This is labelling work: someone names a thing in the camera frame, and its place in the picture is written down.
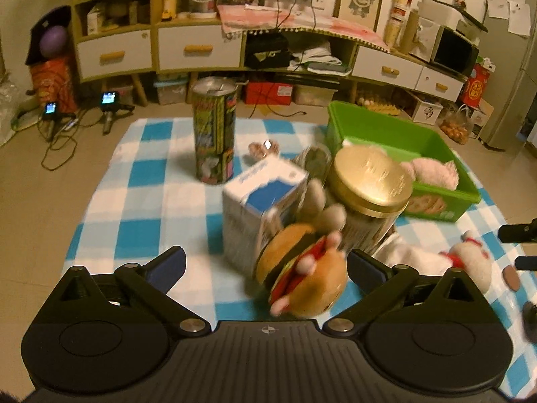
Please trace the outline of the red gift box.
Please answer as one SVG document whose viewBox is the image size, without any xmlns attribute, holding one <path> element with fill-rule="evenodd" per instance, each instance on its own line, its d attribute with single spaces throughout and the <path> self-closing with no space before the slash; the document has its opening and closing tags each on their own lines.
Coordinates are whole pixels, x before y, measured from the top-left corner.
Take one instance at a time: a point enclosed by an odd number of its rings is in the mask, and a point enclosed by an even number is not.
<svg viewBox="0 0 537 403">
<path fill-rule="evenodd" d="M 491 75 L 491 71 L 482 64 L 475 64 L 471 75 L 460 92 L 460 101 L 464 105 L 477 108 Z"/>
</svg>

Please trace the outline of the purple ball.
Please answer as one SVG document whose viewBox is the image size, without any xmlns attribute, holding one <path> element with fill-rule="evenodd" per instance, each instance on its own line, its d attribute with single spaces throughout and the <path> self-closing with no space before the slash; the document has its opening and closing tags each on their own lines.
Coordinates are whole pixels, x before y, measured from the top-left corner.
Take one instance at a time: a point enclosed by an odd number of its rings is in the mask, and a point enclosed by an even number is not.
<svg viewBox="0 0 537 403">
<path fill-rule="evenodd" d="M 62 26 L 50 27 L 39 41 L 39 50 L 44 58 L 61 55 L 68 41 L 68 30 Z"/>
</svg>

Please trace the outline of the hamburger plush toy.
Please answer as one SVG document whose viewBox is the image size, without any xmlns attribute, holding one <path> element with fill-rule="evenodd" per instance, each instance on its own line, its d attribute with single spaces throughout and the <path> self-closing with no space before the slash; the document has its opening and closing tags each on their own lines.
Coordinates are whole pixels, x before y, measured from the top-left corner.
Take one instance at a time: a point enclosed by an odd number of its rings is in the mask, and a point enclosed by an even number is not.
<svg viewBox="0 0 537 403">
<path fill-rule="evenodd" d="M 255 279 L 267 291 L 270 315 L 311 318 L 329 310 L 347 281 L 339 230 L 320 233 L 311 224 L 289 225 L 267 244 Z"/>
</svg>

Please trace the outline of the santa plush toy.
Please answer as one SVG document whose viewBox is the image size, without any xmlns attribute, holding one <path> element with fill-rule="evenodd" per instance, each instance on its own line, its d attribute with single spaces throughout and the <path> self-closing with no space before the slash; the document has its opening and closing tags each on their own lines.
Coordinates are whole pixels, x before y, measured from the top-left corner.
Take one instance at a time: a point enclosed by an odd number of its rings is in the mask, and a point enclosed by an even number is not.
<svg viewBox="0 0 537 403">
<path fill-rule="evenodd" d="M 471 231 L 448 251 L 433 253 L 406 242 L 393 233 L 372 255 L 387 267 L 408 265 L 422 276 L 442 276 L 449 268 L 460 268 L 472 279 L 477 288 L 486 294 L 491 287 L 491 258 Z"/>
</svg>

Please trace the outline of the glass jar with gold lid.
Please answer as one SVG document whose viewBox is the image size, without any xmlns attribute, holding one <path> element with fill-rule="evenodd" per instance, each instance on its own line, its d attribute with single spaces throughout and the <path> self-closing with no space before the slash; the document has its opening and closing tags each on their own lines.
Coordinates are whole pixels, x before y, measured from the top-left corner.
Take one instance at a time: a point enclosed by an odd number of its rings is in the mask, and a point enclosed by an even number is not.
<svg viewBox="0 0 537 403">
<path fill-rule="evenodd" d="M 409 204 L 407 171 L 379 146 L 343 146 L 334 155 L 326 186 L 346 210 L 342 247 L 372 253 Z"/>
</svg>

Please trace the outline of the blue white milk carton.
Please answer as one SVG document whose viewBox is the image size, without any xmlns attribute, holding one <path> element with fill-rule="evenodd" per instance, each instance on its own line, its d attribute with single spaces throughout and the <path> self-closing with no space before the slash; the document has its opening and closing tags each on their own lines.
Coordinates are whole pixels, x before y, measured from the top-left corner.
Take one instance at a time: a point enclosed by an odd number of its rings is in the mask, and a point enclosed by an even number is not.
<svg viewBox="0 0 537 403">
<path fill-rule="evenodd" d="M 236 270 L 254 275 L 261 251 L 294 221 L 307 183 L 306 170 L 269 155 L 224 186 L 224 256 Z"/>
</svg>

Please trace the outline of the grey refrigerator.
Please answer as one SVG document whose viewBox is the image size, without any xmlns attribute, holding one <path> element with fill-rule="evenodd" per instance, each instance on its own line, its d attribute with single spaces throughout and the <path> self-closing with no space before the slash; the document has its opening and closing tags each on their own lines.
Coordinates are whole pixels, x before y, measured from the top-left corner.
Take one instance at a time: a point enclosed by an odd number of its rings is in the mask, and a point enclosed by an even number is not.
<svg viewBox="0 0 537 403">
<path fill-rule="evenodd" d="M 493 112 L 479 139 L 504 151 L 536 96 L 536 0 L 487 0 L 480 54 L 495 64 L 483 99 Z"/>
</svg>

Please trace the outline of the green plastic storage bin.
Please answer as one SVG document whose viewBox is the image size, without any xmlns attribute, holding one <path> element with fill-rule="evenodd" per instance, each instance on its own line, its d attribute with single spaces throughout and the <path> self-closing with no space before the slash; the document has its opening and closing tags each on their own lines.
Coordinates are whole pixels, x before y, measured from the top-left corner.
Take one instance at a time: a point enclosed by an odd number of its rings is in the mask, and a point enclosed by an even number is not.
<svg viewBox="0 0 537 403">
<path fill-rule="evenodd" d="M 333 153 L 345 145 L 373 145 L 382 147 L 398 163 L 434 158 L 455 165 L 457 188 L 447 190 L 416 182 L 405 216 L 454 223 L 481 202 L 468 169 L 436 131 L 340 101 L 331 102 L 328 113 L 325 142 Z"/>
</svg>

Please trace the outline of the black white microwave oven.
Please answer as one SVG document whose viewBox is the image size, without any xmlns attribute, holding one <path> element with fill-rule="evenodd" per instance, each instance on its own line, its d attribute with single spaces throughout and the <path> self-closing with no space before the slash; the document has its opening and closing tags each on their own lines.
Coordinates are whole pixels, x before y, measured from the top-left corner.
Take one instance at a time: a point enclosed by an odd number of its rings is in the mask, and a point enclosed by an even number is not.
<svg viewBox="0 0 537 403">
<path fill-rule="evenodd" d="M 469 77 L 479 49 L 457 31 L 420 16 L 409 54 L 438 68 Z"/>
</svg>

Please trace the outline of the wooden cabinet with white drawers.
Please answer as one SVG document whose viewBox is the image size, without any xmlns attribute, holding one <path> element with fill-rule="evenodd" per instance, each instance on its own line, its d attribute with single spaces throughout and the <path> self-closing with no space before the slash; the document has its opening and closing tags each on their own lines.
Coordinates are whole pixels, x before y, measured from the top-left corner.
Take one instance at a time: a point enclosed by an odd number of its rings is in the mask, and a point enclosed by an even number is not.
<svg viewBox="0 0 537 403">
<path fill-rule="evenodd" d="M 102 13 L 109 5 L 146 1 L 146 17 L 134 23 L 125 22 L 112 29 L 90 28 L 95 18 L 92 8 Z M 71 5 L 72 33 L 78 63 L 78 74 L 83 82 L 104 80 L 116 76 L 175 74 L 217 71 L 247 71 L 245 48 L 248 35 L 265 33 L 239 32 L 227 37 L 217 13 L 210 19 L 196 19 L 185 15 L 165 17 L 165 0 L 74 0 Z M 276 9 L 302 11 L 311 5 L 295 2 Z M 349 39 L 312 32 L 288 32 L 277 29 L 268 33 L 282 33 L 292 38 L 320 37 L 330 40 L 330 49 L 350 69 L 346 75 L 352 83 L 366 80 L 400 86 L 430 96 L 454 101 L 466 81 L 465 76 L 437 68 L 410 55 L 382 52 L 362 46 Z"/>
</svg>

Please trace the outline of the white perforated storage box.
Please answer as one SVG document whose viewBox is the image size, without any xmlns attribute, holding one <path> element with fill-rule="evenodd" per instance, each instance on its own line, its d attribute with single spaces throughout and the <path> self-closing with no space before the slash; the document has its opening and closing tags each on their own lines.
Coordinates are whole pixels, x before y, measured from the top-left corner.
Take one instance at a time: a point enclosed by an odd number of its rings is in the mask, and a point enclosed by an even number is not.
<svg viewBox="0 0 537 403">
<path fill-rule="evenodd" d="M 443 108 L 441 103 L 432 96 L 414 94 L 410 91 L 406 92 L 406 96 L 407 105 L 404 110 L 411 120 L 418 124 L 434 126 Z"/>
</svg>

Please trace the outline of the black bag on shelf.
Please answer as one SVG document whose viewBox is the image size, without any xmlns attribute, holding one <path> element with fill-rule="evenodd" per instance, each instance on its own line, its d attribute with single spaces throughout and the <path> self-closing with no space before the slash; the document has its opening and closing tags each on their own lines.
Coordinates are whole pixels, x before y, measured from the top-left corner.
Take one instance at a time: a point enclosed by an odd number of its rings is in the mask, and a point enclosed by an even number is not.
<svg viewBox="0 0 537 403">
<path fill-rule="evenodd" d="M 287 68 L 290 60 L 289 41 L 281 33 L 248 35 L 245 48 L 247 68 Z"/>
</svg>

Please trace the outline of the red box under cabinet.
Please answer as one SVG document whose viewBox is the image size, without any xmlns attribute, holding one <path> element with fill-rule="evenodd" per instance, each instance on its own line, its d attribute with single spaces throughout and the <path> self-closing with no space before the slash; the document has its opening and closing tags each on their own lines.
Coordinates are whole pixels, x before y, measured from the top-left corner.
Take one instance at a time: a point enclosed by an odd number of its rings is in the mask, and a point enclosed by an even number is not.
<svg viewBox="0 0 537 403">
<path fill-rule="evenodd" d="M 290 105 L 293 85 L 279 82 L 250 82 L 244 103 L 247 105 Z"/>
</svg>

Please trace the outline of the tall green printed can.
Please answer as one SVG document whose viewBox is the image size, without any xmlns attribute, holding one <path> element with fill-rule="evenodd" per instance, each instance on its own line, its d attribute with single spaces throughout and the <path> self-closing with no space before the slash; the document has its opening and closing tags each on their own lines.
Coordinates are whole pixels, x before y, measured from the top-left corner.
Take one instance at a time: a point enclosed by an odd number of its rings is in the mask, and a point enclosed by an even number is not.
<svg viewBox="0 0 537 403">
<path fill-rule="evenodd" d="M 193 124 L 197 177 L 210 185 L 234 174 L 238 85 L 226 77 L 204 77 L 193 87 Z"/>
</svg>

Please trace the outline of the bag of oranges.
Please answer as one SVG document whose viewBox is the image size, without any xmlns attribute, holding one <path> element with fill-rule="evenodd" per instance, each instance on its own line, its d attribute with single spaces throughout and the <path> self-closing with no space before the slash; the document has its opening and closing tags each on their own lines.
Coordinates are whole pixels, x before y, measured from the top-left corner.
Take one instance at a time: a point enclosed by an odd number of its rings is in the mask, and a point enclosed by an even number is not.
<svg viewBox="0 0 537 403">
<path fill-rule="evenodd" d="M 458 109 L 446 113 L 440 129 L 452 141 L 465 145 L 470 138 L 473 126 L 472 109 L 461 105 Z"/>
</svg>

